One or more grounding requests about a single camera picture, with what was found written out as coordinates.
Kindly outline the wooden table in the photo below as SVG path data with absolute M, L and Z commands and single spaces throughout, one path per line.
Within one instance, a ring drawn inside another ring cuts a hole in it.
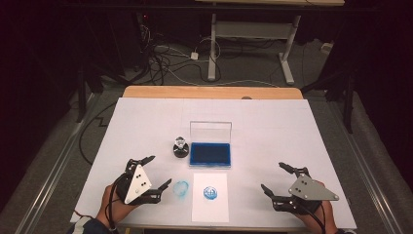
M 296 88 L 128 86 L 124 98 L 302 99 Z

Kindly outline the large white table cover sheet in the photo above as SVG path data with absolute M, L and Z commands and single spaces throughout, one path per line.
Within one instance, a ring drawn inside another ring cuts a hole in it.
M 172 153 L 177 137 L 190 139 L 191 121 L 231 122 L 231 161 L 228 169 L 193 168 Z M 341 228 L 356 228 L 340 181 L 304 99 L 130 98 L 118 100 L 83 191 L 76 213 L 93 215 L 104 188 L 125 169 L 129 159 L 156 156 L 144 169 L 154 186 L 171 178 L 157 205 L 143 205 L 123 223 L 134 227 L 300 230 L 292 214 L 274 210 L 261 184 L 285 196 L 295 177 L 279 162 L 306 167 L 337 194 L 333 208 Z M 226 174 L 229 221 L 194 222 L 194 174 Z

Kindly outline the black stand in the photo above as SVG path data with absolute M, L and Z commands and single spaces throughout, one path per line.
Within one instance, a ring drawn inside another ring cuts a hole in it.
M 80 123 L 86 114 L 87 97 L 86 87 L 89 87 L 93 94 L 101 94 L 103 86 L 98 73 L 98 66 L 93 63 L 81 65 L 77 72 L 77 88 L 78 88 L 78 117 L 77 123 Z
M 354 99 L 355 79 L 352 72 L 336 71 L 330 75 L 319 78 L 318 81 L 304 86 L 300 89 L 302 94 L 311 90 L 325 90 L 327 101 L 344 102 L 343 124 L 349 134 L 352 129 L 352 112 Z

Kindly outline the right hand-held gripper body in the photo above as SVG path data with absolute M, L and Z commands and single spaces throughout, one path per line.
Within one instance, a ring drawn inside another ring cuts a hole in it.
M 323 201 L 338 201 L 340 197 L 308 175 L 300 175 L 288 188 L 288 197 L 271 194 L 277 212 L 296 215 L 313 214 Z

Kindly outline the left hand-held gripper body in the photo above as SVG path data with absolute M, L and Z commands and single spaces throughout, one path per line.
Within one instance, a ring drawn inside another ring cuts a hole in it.
M 161 196 L 155 195 L 155 189 L 152 189 L 144 166 L 139 165 L 138 160 L 130 159 L 116 182 L 116 194 L 125 205 L 157 204 L 161 201 Z

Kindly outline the white desk frame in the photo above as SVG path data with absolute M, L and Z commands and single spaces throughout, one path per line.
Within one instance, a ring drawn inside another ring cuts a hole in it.
M 309 7 L 332 8 L 342 7 L 344 0 L 196 0 L 205 2 L 210 7 L 223 7 L 225 4 L 230 7 L 240 7 L 241 5 L 251 5 L 252 7 L 293 7 L 294 9 L 305 9 Z M 216 13 L 211 15 L 210 23 L 210 49 L 208 55 L 208 81 L 215 81 L 217 71 L 217 59 L 220 55 L 220 46 L 216 38 L 249 38 L 249 39 L 282 39 L 286 41 L 285 50 L 279 53 L 279 63 L 282 74 L 287 85 L 294 84 L 289 64 L 288 56 L 293 40 L 298 30 L 301 14 L 295 14 L 292 22 L 252 22 L 247 20 L 222 21 L 216 19 Z

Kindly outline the person's left hand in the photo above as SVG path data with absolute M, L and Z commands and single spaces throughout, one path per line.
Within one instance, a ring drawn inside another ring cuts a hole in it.
M 113 190 L 113 185 L 110 184 L 105 187 L 101 206 L 95 218 L 107 228 L 111 228 L 135 209 L 136 206 L 125 205 L 122 201 L 119 201 L 117 194 Z

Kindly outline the metal floor rail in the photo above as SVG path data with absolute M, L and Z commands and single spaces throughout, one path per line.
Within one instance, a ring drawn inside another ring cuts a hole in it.
M 364 159 L 364 155 L 362 154 L 354 135 L 348 132 L 343 123 L 339 106 L 335 102 L 330 102 L 328 105 L 352 149 L 353 160 L 355 161 L 361 180 L 363 181 L 372 203 L 374 204 L 375 210 L 382 219 L 388 234 L 402 234 L 402 229 L 396 220 L 387 197 L 380 188 L 378 181 L 374 178 L 371 169 L 367 165 L 367 161 Z
M 47 179 L 42 184 L 40 190 L 37 192 L 36 197 L 31 203 L 29 209 L 25 213 L 21 220 L 15 234 L 32 234 L 43 211 L 51 199 L 56 186 L 61 178 L 61 175 L 70 159 L 70 153 L 74 144 L 80 137 L 80 132 L 86 125 L 87 119 L 91 116 L 100 95 L 91 94 L 88 97 L 86 107 L 87 110 L 81 119 L 75 123 L 73 131 L 70 133 L 67 141 L 65 142 L 61 152 L 58 154 L 55 164 L 52 167 Z

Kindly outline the round stamp with clear handle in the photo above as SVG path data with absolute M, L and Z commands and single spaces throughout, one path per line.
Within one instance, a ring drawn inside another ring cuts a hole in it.
M 173 151 L 174 152 L 188 152 L 189 151 L 189 146 L 182 136 L 179 136 L 175 139 Z

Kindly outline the person's right hand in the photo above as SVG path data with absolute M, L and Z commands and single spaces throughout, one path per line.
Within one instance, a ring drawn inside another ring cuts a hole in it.
M 315 211 L 315 217 L 321 222 L 324 226 L 324 229 L 321 229 L 319 223 L 309 214 L 297 214 L 306 228 L 312 234 L 335 234 L 338 230 L 335 220 L 332 205 L 329 201 L 323 201 L 321 206 Z

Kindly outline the small white paper sheet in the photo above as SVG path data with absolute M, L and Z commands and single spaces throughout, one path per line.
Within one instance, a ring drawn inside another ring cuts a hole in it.
M 194 174 L 192 199 L 194 222 L 229 221 L 226 174 Z

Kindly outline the blue ink pad clear lid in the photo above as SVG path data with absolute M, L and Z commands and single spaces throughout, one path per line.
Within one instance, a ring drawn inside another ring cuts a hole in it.
M 230 168 L 232 127 L 231 122 L 191 121 L 189 164 Z

